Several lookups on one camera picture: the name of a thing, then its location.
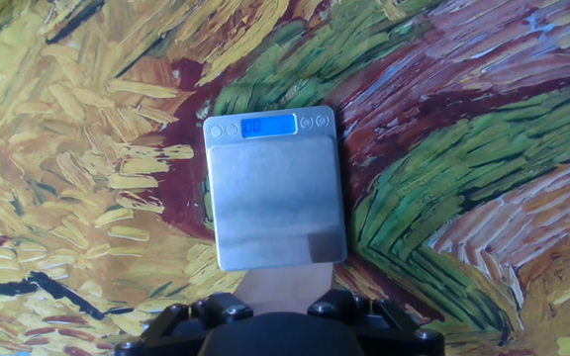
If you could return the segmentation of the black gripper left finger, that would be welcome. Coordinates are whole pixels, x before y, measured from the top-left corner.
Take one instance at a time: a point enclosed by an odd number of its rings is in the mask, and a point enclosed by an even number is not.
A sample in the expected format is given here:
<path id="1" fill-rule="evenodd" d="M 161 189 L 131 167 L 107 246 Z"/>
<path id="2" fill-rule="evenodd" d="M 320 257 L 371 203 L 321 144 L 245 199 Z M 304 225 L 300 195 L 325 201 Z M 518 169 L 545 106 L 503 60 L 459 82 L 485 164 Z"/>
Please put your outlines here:
<path id="1" fill-rule="evenodd" d="M 230 293 L 215 293 L 190 305 L 173 304 L 139 335 L 119 342 L 115 356 L 198 355 L 211 331 L 253 317 L 253 309 Z"/>

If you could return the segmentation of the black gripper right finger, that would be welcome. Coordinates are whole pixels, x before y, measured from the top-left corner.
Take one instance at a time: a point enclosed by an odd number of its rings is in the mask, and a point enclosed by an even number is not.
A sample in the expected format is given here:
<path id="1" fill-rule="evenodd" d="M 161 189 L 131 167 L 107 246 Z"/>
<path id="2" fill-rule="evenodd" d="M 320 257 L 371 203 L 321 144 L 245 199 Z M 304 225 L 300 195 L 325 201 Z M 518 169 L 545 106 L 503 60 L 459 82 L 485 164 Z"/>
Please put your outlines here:
<path id="1" fill-rule="evenodd" d="M 346 325 L 365 355 L 444 355 L 442 333 L 419 326 L 389 299 L 370 300 L 348 290 L 329 290 L 308 307 L 307 315 Z"/>

